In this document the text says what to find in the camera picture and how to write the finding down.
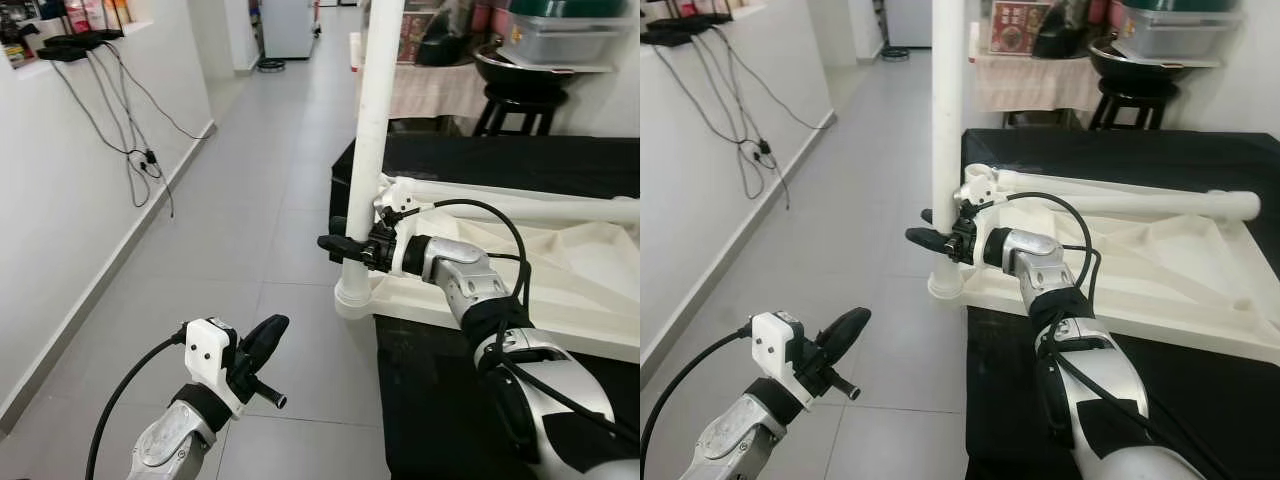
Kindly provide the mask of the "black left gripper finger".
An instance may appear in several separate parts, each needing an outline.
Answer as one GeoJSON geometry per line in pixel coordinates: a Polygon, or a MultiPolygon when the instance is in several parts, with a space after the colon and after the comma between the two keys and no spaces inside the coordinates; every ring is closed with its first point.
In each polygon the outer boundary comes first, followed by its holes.
{"type": "Polygon", "coordinates": [[[244,371],[259,372],[276,351],[291,320],[285,315],[274,314],[262,320],[242,339],[244,371]]]}
{"type": "Polygon", "coordinates": [[[852,348],[870,316],[869,308],[856,307],[818,333],[815,344],[820,352],[820,369],[832,369],[852,348]]]}

